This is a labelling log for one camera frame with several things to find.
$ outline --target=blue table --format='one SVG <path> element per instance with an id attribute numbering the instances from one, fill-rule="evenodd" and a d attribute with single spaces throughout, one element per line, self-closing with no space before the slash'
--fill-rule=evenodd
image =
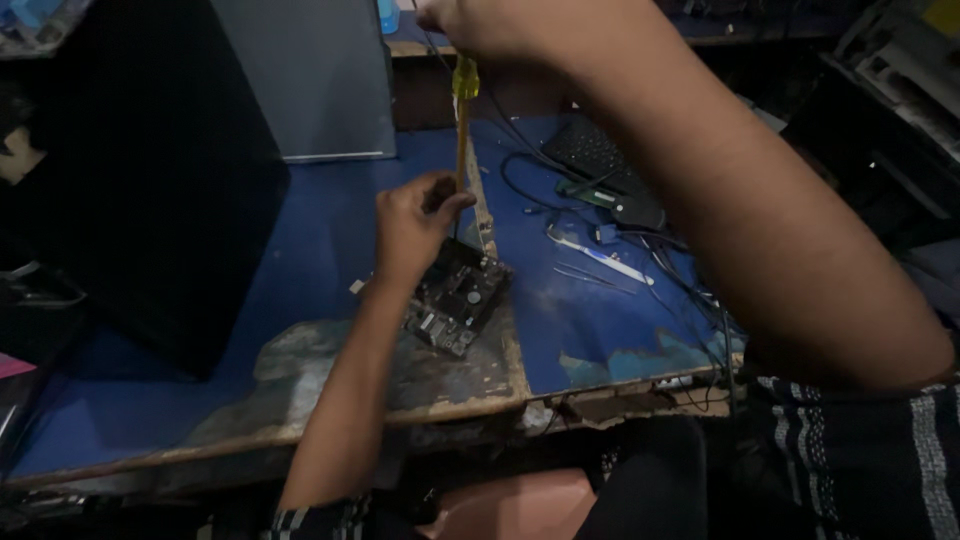
<path id="1" fill-rule="evenodd" d="M 532 140 L 541 141 L 562 122 L 559 117 L 532 118 L 519 125 Z M 509 303 L 513 311 L 505 306 L 506 311 L 496 318 L 499 323 L 493 324 L 499 333 L 493 334 L 488 327 L 484 334 L 492 335 L 488 336 L 491 351 L 500 347 L 504 353 L 516 352 L 510 338 L 516 326 L 522 369 L 510 365 L 509 358 L 481 367 L 445 364 L 437 380 L 431 380 L 432 372 L 420 366 L 423 362 L 413 362 L 414 367 L 404 364 L 395 369 L 395 380 L 409 388 L 391 398 L 392 419 L 427 422 L 475 416 L 519 405 L 531 395 L 709 369 L 706 355 L 690 344 L 697 342 L 695 337 L 712 339 L 710 347 L 719 349 L 719 342 L 682 292 L 644 253 L 623 244 L 600 249 L 608 254 L 616 251 L 625 263 L 653 277 L 660 297 L 683 320 L 661 306 L 647 287 L 547 238 L 544 228 L 550 215 L 525 213 L 532 204 L 507 187 L 497 173 L 499 163 L 515 150 L 513 142 L 484 121 L 473 123 L 472 134 L 493 222 L 487 233 L 495 236 L 500 258 L 516 270 Z M 298 364 L 296 384 L 284 388 L 291 379 L 271 375 L 272 370 L 285 369 L 277 367 L 285 361 L 282 356 L 270 354 L 276 344 L 271 340 L 302 321 L 324 320 L 308 330 L 326 339 L 327 363 L 309 365 L 328 369 L 336 340 L 342 339 L 357 306 L 348 288 L 373 267 L 374 194 L 423 171 L 452 168 L 455 138 L 452 130 L 398 134 L 396 160 L 292 166 L 290 190 L 273 237 L 211 380 L 105 379 L 100 374 L 116 373 L 119 366 L 146 366 L 151 359 L 124 337 L 102 329 L 74 358 L 74 364 L 88 368 L 90 375 L 57 376 L 49 385 L 42 400 L 44 412 L 13 470 L 12 484 L 89 478 L 256 445 L 296 442 L 325 372 Z M 568 203 L 553 194 L 558 179 L 554 173 L 515 160 L 510 175 L 540 197 Z M 590 244 L 583 223 L 561 218 L 556 227 Z M 465 215 L 463 228 L 464 237 L 476 236 L 472 211 Z M 553 270 L 556 261 L 586 268 L 635 289 L 636 294 L 562 276 Z M 268 343 L 271 347 L 257 360 Z M 421 351 L 403 340 L 400 348 Z M 311 391 L 306 398 L 298 394 Z M 292 405 L 273 410 L 280 395 L 298 397 L 291 398 Z M 445 415 L 431 415 L 438 410 Z"/>

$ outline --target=pink object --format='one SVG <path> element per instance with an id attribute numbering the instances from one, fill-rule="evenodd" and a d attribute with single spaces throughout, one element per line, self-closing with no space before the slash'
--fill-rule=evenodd
<path id="1" fill-rule="evenodd" d="M 596 502 L 581 469 L 521 475 L 447 493 L 431 540 L 569 540 Z"/>
<path id="2" fill-rule="evenodd" d="M 14 375 L 20 375 L 21 373 L 27 373 L 35 369 L 36 366 L 34 366 L 34 364 L 0 353 L 0 379 L 13 377 Z"/>

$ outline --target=black cloth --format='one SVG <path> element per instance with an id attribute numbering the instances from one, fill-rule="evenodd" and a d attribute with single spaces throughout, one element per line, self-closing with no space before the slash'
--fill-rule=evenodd
<path id="1" fill-rule="evenodd" d="M 756 378 L 748 404 L 770 467 L 799 511 L 771 538 L 960 538 L 960 374 L 917 391 L 822 393 Z M 707 538 L 703 435 L 651 419 L 580 531 L 593 538 Z M 278 512 L 272 538 L 421 538 L 369 498 Z"/>

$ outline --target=person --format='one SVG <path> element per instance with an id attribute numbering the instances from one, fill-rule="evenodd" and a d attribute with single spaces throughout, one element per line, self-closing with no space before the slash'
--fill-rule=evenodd
<path id="1" fill-rule="evenodd" d="M 750 335 L 756 428 L 805 516 L 770 536 L 960 538 L 960 392 L 947 332 L 867 227 L 653 0 L 434 0 L 417 16 L 480 61 L 536 62 L 568 77 L 644 172 Z M 355 498 L 377 459 L 408 299 L 474 202 L 458 193 L 424 213 L 446 176 L 377 195 L 376 268 L 294 456 L 277 535 L 416 537 Z M 671 528 L 630 525 L 650 501 L 621 499 L 612 512 L 605 500 L 622 490 L 605 486 L 579 537 L 704 538 L 703 488 L 690 489 L 700 517 Z"/>

